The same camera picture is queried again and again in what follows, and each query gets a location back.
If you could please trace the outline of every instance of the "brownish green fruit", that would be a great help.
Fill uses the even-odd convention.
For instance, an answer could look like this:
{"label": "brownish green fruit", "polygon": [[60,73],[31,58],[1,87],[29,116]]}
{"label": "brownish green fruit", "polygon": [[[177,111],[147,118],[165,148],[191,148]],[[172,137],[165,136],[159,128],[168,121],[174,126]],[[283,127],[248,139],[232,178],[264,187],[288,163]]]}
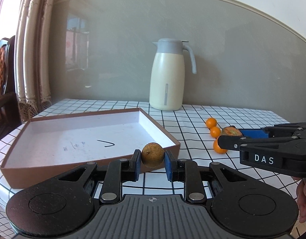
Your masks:
{"label": "brownish green fruit", "polygon": [[164,160],[164,149],[157,143],[149,143],[141,152],[141,160],[146,167],[155,168]]}
{"label": "brownish green fruit", "polygon": [[221,131],[221,135],[225,136],[243,136],[243,134],[235,127],[225,127]]}

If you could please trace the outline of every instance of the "blue gripper pad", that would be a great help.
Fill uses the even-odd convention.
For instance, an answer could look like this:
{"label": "blue gripper pad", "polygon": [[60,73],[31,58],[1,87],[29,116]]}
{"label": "blue gripper pad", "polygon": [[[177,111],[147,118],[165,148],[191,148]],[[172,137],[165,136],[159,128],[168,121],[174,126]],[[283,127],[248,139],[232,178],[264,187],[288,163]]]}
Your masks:
{"label": "blue gripper pad", "polygon": [[168,154],[164,154],[164,166],[165,166],[167,180],[172,181],[171,160],[170,160]]}
{"label": "blue gripper pad", "polygon": [[269,138],[269,134],[262,129],[240,129],[243,136],[250,138]]}
{"label": "blue gripper pad", "polygon": [[139,180],[141,172],[141,154],[139,153],[136,158],[136,164],[135,164],[135,181]]}

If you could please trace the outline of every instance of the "curtain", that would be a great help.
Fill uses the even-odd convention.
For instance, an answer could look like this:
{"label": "curtain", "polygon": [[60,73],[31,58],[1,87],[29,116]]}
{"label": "curtain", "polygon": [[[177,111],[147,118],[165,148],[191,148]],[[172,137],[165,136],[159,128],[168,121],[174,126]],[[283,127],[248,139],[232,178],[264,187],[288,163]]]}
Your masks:
{"label": "curtain", "polygon": [[53,1],[21,0],[14,64],[23,122],[51,106],[48,42]]}

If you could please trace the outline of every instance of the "checkered tablecloth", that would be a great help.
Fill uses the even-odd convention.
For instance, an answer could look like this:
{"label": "checkered tablecloth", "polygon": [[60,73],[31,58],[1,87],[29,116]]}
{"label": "checkered tablecloth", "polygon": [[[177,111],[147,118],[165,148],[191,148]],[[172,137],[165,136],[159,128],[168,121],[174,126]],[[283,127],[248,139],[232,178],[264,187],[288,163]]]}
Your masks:
{"label": "checkered tablecloth", "polygon": [[[271,111],[183,105],[178,111],[164,112],[150,107],[147,102],[65,99],[41,112],[37,117],[135,107],[140,107],[146,111],[180,141],[179,158],[192,159],[203,166],[208,166],[213,161],[221,162],[279,188],[296,198],[297,184],[291,177],[241,165],[239,163],[239,152],[236,151],[228,151],[223,155],[217,154],[213,149],[214,138],[210,136],[209,129],[206,128],[204,123],[210,117],[217,119],[220,128],[230,125],[237,128],[260,128],[287,122]],[[23,125],[0,141],[0,164],[22,127]],[[207,183],[204,185],[209,198],[211,195]],[[20,190],[10,188],[0,171],[0,235],[6,239],[12,238],[14,232],[7,220],[5,208],[10,197],[18,191]],[[167,181],[165,169],[141,174],[139,181],[124,183],[122,190],[123,194],[183,194],[183,192],[183,183]]]}

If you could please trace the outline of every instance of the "cream thermos jug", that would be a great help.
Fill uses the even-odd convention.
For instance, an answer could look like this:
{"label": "cream thermos jug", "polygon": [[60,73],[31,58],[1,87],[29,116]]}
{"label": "cream thermos jug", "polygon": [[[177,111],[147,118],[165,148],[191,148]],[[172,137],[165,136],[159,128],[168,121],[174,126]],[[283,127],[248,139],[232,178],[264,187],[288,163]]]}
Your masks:
{"label": "cream thermos jug", "polygon": [[153,42],[157,52],[151,73],[149,103],[155,109],[177,111],[182,106],[185,80],[183,49],[189,52],[192,72],[196,74],[193,51],[183,42],[188,41],[162,38]]}

